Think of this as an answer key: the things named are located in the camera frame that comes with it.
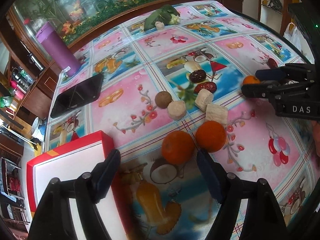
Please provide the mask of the person's right hand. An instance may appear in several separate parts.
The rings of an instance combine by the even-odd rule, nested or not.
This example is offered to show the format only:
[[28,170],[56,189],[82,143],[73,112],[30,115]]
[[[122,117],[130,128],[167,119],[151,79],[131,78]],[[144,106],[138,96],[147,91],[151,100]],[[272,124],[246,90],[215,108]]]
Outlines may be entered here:
[[316,153],[320,157],[320,124],[317,121],[312,121],[311,124]]

